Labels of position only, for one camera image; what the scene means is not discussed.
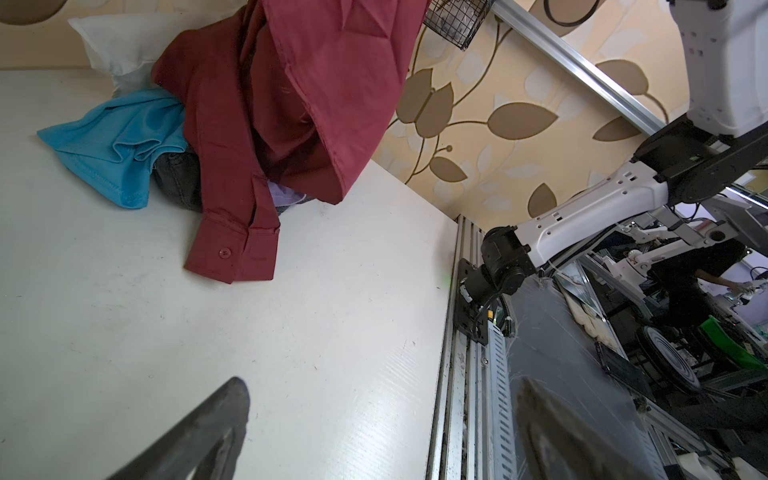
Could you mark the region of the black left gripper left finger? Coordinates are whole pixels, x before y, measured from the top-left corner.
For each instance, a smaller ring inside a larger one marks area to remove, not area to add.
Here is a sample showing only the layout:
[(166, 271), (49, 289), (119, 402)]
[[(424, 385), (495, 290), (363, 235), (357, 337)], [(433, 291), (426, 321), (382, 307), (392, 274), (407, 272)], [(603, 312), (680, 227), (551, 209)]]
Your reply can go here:
[(113, 479), (232, 479), (246, 436), (250, 395), (232, 377), (111, 475)]

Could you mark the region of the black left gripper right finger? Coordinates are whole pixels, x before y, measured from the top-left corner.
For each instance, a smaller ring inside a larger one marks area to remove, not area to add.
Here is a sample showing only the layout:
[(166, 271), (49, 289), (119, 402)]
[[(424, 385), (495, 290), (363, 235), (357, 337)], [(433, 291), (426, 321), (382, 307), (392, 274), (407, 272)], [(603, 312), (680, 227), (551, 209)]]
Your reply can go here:
[(515, 402), (518, 479), (664, 479), (640, 417), (598, 401), (582, 416), (562, 395), (524, 376)]

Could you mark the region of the maroon shirt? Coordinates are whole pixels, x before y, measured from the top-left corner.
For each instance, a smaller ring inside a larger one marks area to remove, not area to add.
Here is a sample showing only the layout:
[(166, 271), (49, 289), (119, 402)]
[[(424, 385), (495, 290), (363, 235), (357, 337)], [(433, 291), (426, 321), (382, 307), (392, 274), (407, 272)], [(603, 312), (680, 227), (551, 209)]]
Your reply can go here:
[(336, 204), (381, 142), (425, 1), (250, 1), (179, 34), (152, 70), (185, 109), (203, 220), (188, 271), (223, 283), (274, 276), (271, 184)]

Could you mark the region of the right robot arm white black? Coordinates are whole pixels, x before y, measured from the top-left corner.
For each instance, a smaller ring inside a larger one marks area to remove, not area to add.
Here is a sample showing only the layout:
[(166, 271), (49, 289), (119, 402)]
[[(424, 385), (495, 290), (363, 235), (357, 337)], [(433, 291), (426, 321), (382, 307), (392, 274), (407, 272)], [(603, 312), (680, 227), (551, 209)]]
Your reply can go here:
[(688, 228), (672, 207), (709, 205), (767, 157), (767, 5), (674, 1), (670, 12), (685, 52), (687, 112), (597, 185), (528, 222), (489, 231), (481, 263), (459, 283), (463, 300), (482, 304), (512, 294), (577, 242), (644, 213), (682, 246), (737, 238), (766, 251), (766, 224), (742, 203), (718, 207), (719, 222), (707, 233)]

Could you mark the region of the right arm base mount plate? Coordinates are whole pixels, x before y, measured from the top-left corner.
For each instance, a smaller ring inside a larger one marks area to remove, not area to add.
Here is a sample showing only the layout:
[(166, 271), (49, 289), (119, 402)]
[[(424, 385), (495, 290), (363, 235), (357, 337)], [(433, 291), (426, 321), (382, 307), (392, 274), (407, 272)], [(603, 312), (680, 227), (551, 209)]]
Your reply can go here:
[(474, 266), (461, 258), (457, 264), (457, 293), (454, 300), (453, 324), (471, 341), (487, 345), (489, 306), (498, 297), (497, 289), (482, 265)]

